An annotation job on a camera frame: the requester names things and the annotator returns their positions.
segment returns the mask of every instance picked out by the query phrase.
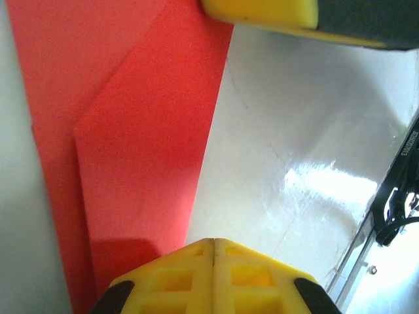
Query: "gray surface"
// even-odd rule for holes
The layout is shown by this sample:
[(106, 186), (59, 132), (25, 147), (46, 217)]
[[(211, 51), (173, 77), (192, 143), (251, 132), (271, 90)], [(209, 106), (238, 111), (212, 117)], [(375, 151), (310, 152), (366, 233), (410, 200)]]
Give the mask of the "gray surface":
[(335, 276), (418, 109), (417, 52), (234, 28), (188, 242)]
[(0, 313), (70, 313), (7, 10), (0, 1)]
[[(348, 314), (419, 313), (419, 224), (405, 231), (389, 247), (373, 245)], [(375, 275), (366, 271), (371, 266)]]

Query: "glossy white surface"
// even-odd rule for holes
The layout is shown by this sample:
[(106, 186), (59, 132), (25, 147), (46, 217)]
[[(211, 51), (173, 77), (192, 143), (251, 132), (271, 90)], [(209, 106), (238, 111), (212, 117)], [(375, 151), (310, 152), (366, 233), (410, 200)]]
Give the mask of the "glossy white surface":
[(5, 2), (0, 0), (0, 313), (70, 313)]
[[(417, 53), (238, 26), (188, 241), (227, 237), (327, 284), (417, 110)], [(69, 313), (0, 0), (0, 313)]]
[(226, 237), (327, 285), (418, 108), (417, 67), (236, 26), (188, 242)]

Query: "black rubber pad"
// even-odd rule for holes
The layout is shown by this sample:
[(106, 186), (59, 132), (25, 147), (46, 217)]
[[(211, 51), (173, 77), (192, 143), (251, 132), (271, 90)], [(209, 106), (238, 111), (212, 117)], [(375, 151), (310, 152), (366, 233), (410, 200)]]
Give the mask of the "black rubber pad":
[(312, 314), (341, 314), (324, 289), (305, 278), (297, 278), (294, 285)]
[(134, 285), (132, 281), (123, 281), (108, 288), (90, 314), (120, 314)]
[(419, 47), (419, 0), (318, 0), (318, 30)]

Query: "yellow plastic part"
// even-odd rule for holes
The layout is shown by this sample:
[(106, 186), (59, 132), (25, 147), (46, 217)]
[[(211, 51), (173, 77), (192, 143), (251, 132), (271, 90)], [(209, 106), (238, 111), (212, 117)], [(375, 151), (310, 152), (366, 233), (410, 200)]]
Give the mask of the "yellow plastic part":
[(293, 284), (315, 279), (225, 239), (203, 239), (111, 283), (133, 281), (122, 314), (310, 313)]
[(385, 48), (386, 44), (317, 31), (317, 0), (202, 0), (207, 15), (294, 36), (332, 43)]
[(317, 0), (202, 0), (206, 13), (226, 22), (317, 28)]

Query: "red panel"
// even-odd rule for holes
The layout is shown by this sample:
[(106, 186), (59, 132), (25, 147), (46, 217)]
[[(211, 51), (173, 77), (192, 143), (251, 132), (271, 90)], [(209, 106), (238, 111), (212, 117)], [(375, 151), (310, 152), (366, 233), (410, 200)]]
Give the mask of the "red panel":
[[(167, 2), (7, 0), (75, 313), (86, 313), (97, 294), (73, 127), (134, 45), (150, 40)], [(183, 30), (172, 31), (175, 37)], [(99, 251), (105, 243), (118, 240), (100, 242)]]
[[(77, 124), (100, 292), (156, 251), (185, 244), (231, 31), (195, 0), (171, 1)], [(98, 245), (114, 239), (156, 251)], [(129, 252), (138, 259), (117, 262)]]

